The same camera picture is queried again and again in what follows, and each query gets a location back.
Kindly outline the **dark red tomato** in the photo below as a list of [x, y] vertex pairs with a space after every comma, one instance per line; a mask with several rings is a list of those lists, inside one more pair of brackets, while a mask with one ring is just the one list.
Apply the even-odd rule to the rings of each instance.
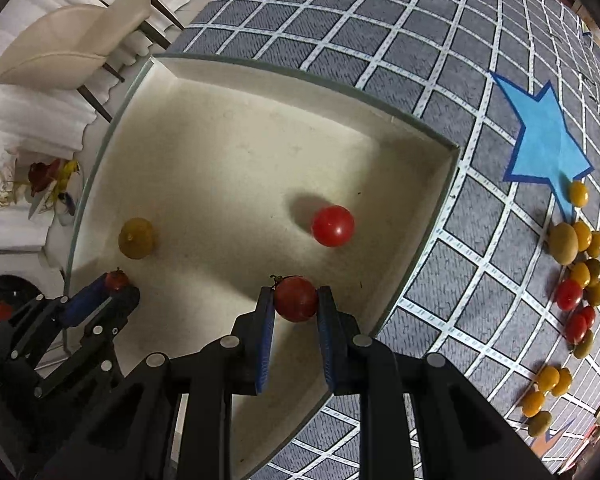
[[309, 321], [317, 311], [317, 290], [301, 275], [271, 275], [274, 281], [274, 308], [291, 323]]

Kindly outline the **small red tomato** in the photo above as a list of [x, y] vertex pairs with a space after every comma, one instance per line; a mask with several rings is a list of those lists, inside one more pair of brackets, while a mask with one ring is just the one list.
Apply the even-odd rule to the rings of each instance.
[[113, 292], [120, 292], [130, 284], [128, 276], [120, 269], [108, 272], [105, 276], [105, 287], [112, 294]]

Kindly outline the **yellow tomato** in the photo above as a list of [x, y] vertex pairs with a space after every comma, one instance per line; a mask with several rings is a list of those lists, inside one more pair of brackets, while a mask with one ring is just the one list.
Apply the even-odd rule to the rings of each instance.
[[129, 259], [140, 260], [149, 256], [156, 247], [154, 227], [144, 218], [125, 221], [118, 236], [118, 246]]

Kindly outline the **bright red tomato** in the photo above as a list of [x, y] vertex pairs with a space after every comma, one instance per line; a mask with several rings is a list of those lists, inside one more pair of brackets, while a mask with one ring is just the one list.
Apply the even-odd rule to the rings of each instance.
[[311, 233], [314, 240], [326, 247], [340, 247], [351, 239], [355, 231], [353, 214], [343, 206], [328, 206], [314, 214]]

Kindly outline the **flower bouquet on floor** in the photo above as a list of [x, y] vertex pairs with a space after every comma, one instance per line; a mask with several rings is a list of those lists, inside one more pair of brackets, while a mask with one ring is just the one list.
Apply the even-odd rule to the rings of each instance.
[[70, 186], [80, 181], [81, 167], [76, 160], [55, 158], [48, 164], [32, 162], [26, 174], [20, 176], [14, 158], [0, 169], [0, 209], [25, 202], [29, 205], [29, 219], [51, 210], [73, 219], [78, 196], [70, 191]]

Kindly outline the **white shallow box tray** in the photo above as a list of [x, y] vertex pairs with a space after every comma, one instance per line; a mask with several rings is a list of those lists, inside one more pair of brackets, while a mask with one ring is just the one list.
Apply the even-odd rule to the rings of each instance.
[[[116, 337], [129, 372], [226, 336], [271, 275], [332, 289], [376, 333], [436, 224], [460, 150], [415, 117], [298, 70], [219, 56], [159, 55], [102, 140], [74, 225], [66, 284], [121, 268], [140, 304]], [[340, 247], [314, 214], [353, 214]], [[118, 236], [144, 218], [156, 247], [126, 258]]]

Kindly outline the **white curtain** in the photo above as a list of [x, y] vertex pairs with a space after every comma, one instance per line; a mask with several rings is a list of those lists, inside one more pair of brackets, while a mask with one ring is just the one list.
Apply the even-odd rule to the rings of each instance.
[[[190, 0], [158, 0], [175, 12]], [[0, 56], [28, 26], [65, 6], [92, 4], [102, 0], [9, 0], [0, 13]], [[0, 86], [0, 171], [15, 161], [22, 166], [33, 154], [71, 158], [83, 148], [83, 131], [96, 119], [96, 112], [76, 90], [32, 90]], [[45, 244], [52, 223], [50, 212], [28, 218], [27, 202], [7, 203], [0, 191], [0, 252], [38, 252]]]

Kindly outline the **olive green large tomato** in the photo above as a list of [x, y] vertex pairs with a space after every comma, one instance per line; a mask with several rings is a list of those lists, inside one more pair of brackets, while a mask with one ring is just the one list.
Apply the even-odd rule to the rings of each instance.
[[548, 251], [561, 266], [569, 266], [579, 252], [578, 237], [573, 226], [566, 222], [556, 224], [548, 236]]

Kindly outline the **orange paper star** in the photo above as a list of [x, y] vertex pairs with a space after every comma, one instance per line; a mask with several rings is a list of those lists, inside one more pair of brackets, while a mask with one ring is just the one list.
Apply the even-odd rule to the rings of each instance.
[[577, 434], [570, 431], [570, 427], [576, 421], [575, 418], [568, 420], [562, 428], [557, 431], [547, 429], [539, 437], [535, 437], [531, 442], [530, 448], [536, 456], [543, 458], [552, 448], [554, 448], [561, 440], [571, 439], [579, 440]]

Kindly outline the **beige chair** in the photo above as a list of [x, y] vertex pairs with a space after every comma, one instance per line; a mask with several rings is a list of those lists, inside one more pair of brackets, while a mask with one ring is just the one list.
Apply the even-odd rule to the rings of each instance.
[[142, 32], [154, 44], [167, 49], [171, 43], [148, 23], [159, 11], [172, 24], [180, 22], [159, 0], [114, 0], [106, 6], [63, 6], [28, 26], [0, 56], [0, 84], [36, 90], [76, 90], [102, 116], [108, 110], [88, 90], [86, 82], [108, 65], [108, 58], [133, 32]]

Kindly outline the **blue paper star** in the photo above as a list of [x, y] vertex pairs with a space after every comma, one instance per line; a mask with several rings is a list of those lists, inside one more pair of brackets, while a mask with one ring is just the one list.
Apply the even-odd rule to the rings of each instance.
[[554, 86], [547, 82], [531, 94], [497, 73], [491, 76], [520, 123], [503, 179], [548, 186], [562, 218], [573, 222], [576, 206], [569, 198], [571, 182], [592, 174], [594, 167], [567, 128]]

